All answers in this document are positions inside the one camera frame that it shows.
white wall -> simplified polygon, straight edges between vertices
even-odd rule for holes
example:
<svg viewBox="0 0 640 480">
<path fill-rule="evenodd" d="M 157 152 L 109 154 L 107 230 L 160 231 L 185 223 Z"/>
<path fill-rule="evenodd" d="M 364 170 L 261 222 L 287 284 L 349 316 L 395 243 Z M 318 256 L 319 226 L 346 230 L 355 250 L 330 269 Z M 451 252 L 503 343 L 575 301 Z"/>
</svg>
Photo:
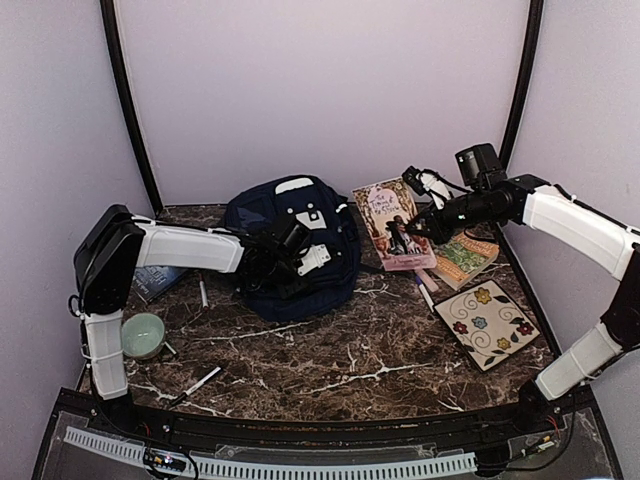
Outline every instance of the white wall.
<svg viewBox="0 0 640 480">
<path fill-rule="evenodd" d="M 72 256 L 116 202 L 150 212 L 97 1 L 0 2 L 0 475 L 31 478 L 81 366 Z"/>
<path fill-rule="evenodd" d="M 640 3 L 546 2 L 511 174 L 530 172 L 640 225 Z M 609 306 L 617 282 L 570 248 L 524 227 L 509 238 L 563 348 Z M 594 390 L 625 478 L 640 478 L 640 354 Z"/>
<path fill-rule="evenodd" d="M 292 173 L 342 193 L 497 145 L 528 1 L 118 2 L 167 204 Z"/>
</svg>

bowl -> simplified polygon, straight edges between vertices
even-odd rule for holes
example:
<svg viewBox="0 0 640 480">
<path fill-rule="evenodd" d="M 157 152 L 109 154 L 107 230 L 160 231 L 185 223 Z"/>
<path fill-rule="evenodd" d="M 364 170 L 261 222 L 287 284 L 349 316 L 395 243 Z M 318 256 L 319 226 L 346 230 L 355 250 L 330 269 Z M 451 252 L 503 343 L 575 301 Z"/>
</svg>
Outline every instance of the bowl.
<svg viewBox="0 0 640 480">
<path fill-rule="evenodd" d="M 146 360 L 164 345 L 164 322 L 152 313 L 138 313 L 122 325 L 122 349 L 127 357 Z"/>
</svg>

flower design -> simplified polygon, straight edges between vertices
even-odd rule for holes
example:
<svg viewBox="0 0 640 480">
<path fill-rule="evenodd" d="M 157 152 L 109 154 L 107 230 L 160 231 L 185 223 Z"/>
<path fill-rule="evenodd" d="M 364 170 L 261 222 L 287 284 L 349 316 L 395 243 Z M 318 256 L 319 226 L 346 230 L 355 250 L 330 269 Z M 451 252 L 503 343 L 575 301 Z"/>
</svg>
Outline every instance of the flower design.
<svg viewBox="0 0 640 480">
<path fill-rule="evenodd" d="M 507 340 L 506 338 L 499 338 L 498 339 L 498 348 L 501 350 L 506 350 L 508 348 L 511 348 L 511 342 L 509 340 Z"/>
<path fill-rule="evenodd" d="M 467 326 L 462 322 L 456 322 L 453 324 L 453 330 L 458 333 L 469 333 Z"/>
<path fill-rule="evenodd" d="M 480 287 L 478 290 L 473 292 L 473 294 L 476 296 L 476 300 L 478 300 L 483 305 L 486 305 L 491 301 L 491 295 L 489 295 L 489 290 L 487 290 L 486 288 Z"/>
<path fill-rule="evenodd" d="M 518 328 L 516 328 L 522 335 L 531 335 L 533 333 L 533 325 L 529 322 L 524 322 Z"/>
<path fill-rule="evenodd" d="M 484 317 L 476 317 L 471 320 L 476 328 L 483 329 L 487 326 L 487 320 Z"/>
</svg>

navy blue backpack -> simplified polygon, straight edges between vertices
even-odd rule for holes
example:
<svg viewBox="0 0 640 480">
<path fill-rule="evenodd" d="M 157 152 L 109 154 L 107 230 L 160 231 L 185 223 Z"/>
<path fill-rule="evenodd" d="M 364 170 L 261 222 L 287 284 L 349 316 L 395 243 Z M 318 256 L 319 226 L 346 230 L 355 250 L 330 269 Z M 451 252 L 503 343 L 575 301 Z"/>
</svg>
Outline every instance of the navy blue backpack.
<svg viewBox="0 0 640 480">
<path fill-rule="evenodd" d="M 305 278 L 310 287 L 283 299 L 273 286 L 245 291 L 247 306 L 267 321 L 291 322 L 322 315 L 351 298 L 360 266 L 360 241 L 346 197 L 311 175 L 294 175 L 242 192 L 227 205 L 223 225 L 249 233 L 282 214 L 311 229 L 311 244 L 325 244 L 331 260 Z"/>
</svg>

marble tabletop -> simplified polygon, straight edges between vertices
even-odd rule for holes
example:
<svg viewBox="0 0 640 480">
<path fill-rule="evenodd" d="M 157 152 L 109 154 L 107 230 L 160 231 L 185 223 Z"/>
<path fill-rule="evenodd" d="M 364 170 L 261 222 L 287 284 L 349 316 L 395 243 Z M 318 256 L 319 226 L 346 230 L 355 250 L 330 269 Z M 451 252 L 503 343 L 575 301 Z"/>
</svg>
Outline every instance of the marble tabletop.
<svg viewBox="0 0 640 480">
<path fill-rule="evenodd" d="M 160 218 L 215 226 L 224 207 L 168 207 Z M 359 221 L 356 211 L 354 216 Z M 379 266 L 360 222 L 363 263 Z M 126 360 L 135 402 L 168 402 L 216 366 L 222 372 L 176 410 L 252 420 L 383 420 L 470 411 L 517 401 L 517 391 L 552 360 L 543 335 L 494 369 L 473 366 L 413 279 L 361 273 L 352 299 L 330 314 L 293 324 L 268 323 L 242 304 L 229 279 L 203 272 L 211 308 L 204 312 L 190 272 L 150 305 L 132 293 L 125 318 L 159 315 L 167 340 L 146 361 Z M 493 279 L 537 323 L 504 254 L 468 287 Z M 436 278 L 436 303 L 455 292 Z M 81 390 L 87 390 L 85 379 Z"/>
</svg>

